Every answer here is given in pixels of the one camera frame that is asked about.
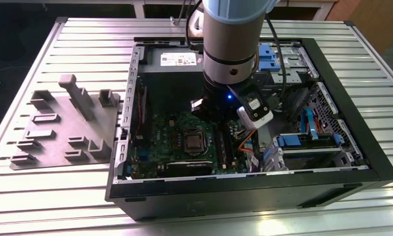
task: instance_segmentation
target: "green circuit board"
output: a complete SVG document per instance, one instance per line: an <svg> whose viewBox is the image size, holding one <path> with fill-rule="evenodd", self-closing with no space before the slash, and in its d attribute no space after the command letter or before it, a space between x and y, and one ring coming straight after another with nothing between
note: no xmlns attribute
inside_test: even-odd
<svg viewBox="0 0 393 236"><path fill-rule="evenodd" d="M240 129L236 121L229 122L230 135ZM214 126L201 121L190 113L182 112L174 115L154 114L152 121L150 148L148 150L149 159L140 162L138 178L153 178L154 168L160 168L161 163L176 161L210 161L213 163L212 174L241 173L245 168L236 159L233 165L218 165L214 145ZM201 152L188 153L186 135L198 134L202 136Z"/></svg>

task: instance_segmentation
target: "slatted metal surface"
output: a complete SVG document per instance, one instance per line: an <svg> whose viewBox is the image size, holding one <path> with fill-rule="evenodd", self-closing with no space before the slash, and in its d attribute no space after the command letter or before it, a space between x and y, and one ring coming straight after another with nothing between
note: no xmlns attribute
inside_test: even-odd
<svg viewBox="0 0 393 236"><path fill-rule="evenodd" d="M182 26L168 20L80 18L54 25L0 126L0 234L393 235L393 183L322 208L137 223L104 201L108 164L9 169L13 142L36 110L32 92L66 95L58 77L74 73L89 94L112 89L124 97L133 37L182 36ZM384 62L341 22L276 21L274 27L280 37L316 39L393 164L393 74ZM266 25L262 36L270 37Z"/></svg>

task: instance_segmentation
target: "screw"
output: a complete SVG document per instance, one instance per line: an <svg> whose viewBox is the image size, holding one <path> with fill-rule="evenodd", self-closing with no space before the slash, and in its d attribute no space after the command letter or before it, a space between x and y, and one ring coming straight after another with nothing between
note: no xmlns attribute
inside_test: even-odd
<svg viewBox="0 0 393 236"><path fill-rule="evenodd" d="M232 70L230 70L230 75L236 75L237 72L238 72L238 71L237 71L236 69L232 69Z"/></svg>

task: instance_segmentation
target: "white sticker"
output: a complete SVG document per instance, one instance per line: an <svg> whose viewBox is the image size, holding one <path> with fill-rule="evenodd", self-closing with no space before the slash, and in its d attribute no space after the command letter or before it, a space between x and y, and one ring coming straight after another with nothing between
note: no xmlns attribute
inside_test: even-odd
<svg viewBox="0 0 393 236"><path fill-rule="evenodd" d="M253 165L257 167L260 164L260 161L256 159L254 156L252 156L250 161L252 161Z"/></svg>
<svg viewBox="0 0 393 236"><path fill-rule="evenodd" d="M161 66L197 65L194 53L164 53L160 58Z"/></svg>

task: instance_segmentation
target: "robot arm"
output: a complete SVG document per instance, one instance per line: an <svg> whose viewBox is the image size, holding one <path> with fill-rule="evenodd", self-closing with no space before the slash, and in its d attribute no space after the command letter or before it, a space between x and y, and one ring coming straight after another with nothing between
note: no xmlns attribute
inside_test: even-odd
<svg viewBox="0 0 393 236"><path fill-rule="evenodd" d="M237 84L252 74L265 12L276 0L202 3L205 76L220 84Z"/></svg>
<svg viewBox="0 0 393 236"><path fill-rule="evenodd" d="M254 130L273 118L249 78L257 70L265 12L276 2L202 0L205 92L204 98L192 102L193 114L201 119L221 122L237 114L245 127Z"/></svg>

